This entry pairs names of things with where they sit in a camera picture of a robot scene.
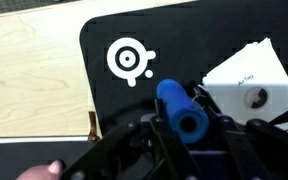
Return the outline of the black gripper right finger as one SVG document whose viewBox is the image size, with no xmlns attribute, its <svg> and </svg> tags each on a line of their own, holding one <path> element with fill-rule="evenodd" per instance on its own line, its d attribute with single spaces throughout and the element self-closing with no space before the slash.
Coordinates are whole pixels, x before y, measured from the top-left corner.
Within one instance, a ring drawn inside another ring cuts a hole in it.
<svg viewBox="0 0 288 180">
<path fill-rule="evenodd" d="M 205 180 L 288 180 L 288 132 L 259 118 L 238 124 L 194 81 L 189 94 L 211 120 L 206 140 L 191 151 Z"/>
</svg>

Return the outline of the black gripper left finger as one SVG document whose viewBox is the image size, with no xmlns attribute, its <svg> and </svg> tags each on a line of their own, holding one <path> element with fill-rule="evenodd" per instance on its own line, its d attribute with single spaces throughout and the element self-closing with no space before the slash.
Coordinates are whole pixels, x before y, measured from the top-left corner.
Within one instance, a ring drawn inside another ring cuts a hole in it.
<svg viewBox="0 0 288 180">
<path fill-rule="evenodd" d="M 203 180 L 186 145 L 166 121 L 164 104 L 154 101 L 155 112 L 144 121 L 118 125 L 64 170 L 61 180 L 122 180 L 147 155 L 150 165 L 142 180 Z"/>
</svg>

